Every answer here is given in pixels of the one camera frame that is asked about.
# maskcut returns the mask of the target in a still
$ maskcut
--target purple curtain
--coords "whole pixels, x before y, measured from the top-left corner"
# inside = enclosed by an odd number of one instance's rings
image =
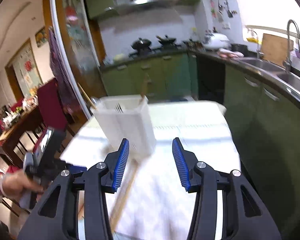
[[[61,55],[57,46],[57,40],[52,28],[49,28],[49,45],[50,45],[50,68],[53,75],[58,81],[58,92],[61,103],[68,113],[72,114],[81,109],[80,104],[72,90],[65,67],[61,60]]]

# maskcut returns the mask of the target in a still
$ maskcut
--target white tablecloth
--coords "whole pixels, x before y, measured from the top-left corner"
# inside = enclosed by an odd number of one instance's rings
[[[172,140],[179,137],[185,150],[194,152],[199,161],[217,171],[240,170],[239,155],[216,103],[152,104],[149,112],[157,145],[151,157],[140,164],[115,231],[146,240],[185,240],[196,194],[188,194],[181,186],[171,150]],[[89,168],[103,161],[113,150],[92,117],[70,142],[61,159]],[[115,198],[116,194],[106,194],[109,214]],[[216,239],[221,239],[221,230],[222,194],[218,192]]]

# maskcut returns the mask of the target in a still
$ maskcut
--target red decoration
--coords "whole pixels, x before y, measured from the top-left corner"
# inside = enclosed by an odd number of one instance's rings
[[[32,64],[31,64],[31,61],[30,61],[30,60],[28,60],[28,61],[25,63],[25,68],[26,68],[26,70],[27,70],[28,72],[31,71],[31,69],[32,69]]]

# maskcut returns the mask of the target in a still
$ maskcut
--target curved ceiling molding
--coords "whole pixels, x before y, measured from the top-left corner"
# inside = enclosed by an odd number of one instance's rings
[[[1,43],[0,43],[0,49],[2,48],[2,45],[7,37],[7,34],[8,34],[8,31],[11,27],[11,25],[13,24],[14,20],[20,15],[20,13],[25,9],[27,8],[29,5],[31,4],[31,2],[25,2],[21,5],[21,7],[18,9],[18,11],[15,13],[15,15],[12,17],[11,21],[9,22],[8,24],[8,27],[7,29],[5,30],[4,32],[4,35],[2,37],[2,40],[1,40]]]

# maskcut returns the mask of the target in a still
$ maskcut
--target white bracelet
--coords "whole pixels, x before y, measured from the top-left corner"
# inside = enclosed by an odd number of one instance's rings
[[[9,198],[8,195],[5,194],[5,192],[3,191],[3,187],[2,187],[2,183],[3,183],[3,181],[6,179],[6,177],[7,177],[6,174],[3,175],[3,176],[1,176],[1,179],[0,179],[0,191],[1,191],[1,193],[2,193],[2,195],[3,195],[4,197]]]

